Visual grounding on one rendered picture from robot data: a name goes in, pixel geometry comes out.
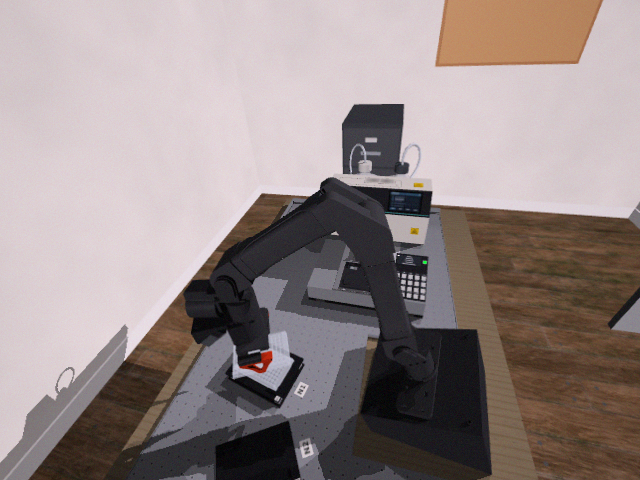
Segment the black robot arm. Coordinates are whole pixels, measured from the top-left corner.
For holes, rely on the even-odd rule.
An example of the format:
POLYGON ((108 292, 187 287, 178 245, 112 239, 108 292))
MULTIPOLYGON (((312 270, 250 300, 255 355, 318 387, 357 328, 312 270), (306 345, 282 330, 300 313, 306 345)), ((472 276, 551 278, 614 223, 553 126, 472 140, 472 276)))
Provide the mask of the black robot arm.
POLYGON ((258 314, 259 304, 251 286, 254 280, 277 262, 335 231, 363 269, 386 356, 404 365, 396 401, 398 412, 432 418, 442 335, 439 331, 417 330, 411 324, 383 206, 337 178, 327 178, 320 190, 296 209, 226 250, 210 282, 191 281, 183 293, 186 313, 193 318, 191 335, 197 344, 208 347, 227 331, 234 345, 251 342, 247 326, 232 319, 247 323, 258 314))

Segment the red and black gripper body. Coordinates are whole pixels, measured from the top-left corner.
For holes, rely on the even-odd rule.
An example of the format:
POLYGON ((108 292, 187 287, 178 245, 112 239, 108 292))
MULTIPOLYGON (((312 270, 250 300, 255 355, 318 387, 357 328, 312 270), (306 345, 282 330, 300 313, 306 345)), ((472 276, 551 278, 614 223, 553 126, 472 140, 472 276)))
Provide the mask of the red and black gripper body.
POLYGON ((258 314, 250 322, 238 323, 234 320, 233 322, 238 325, 246 325, 252 339, 251 342, 236 345, 238 366, 242 367, 261 362, 261 352, 255 352, 251 354, 248 354, 248 352, 256 350, 265 351, 270 348, 268 338, 268 335, 270 334, 268 309, 265 307, 259 307, 258 314))

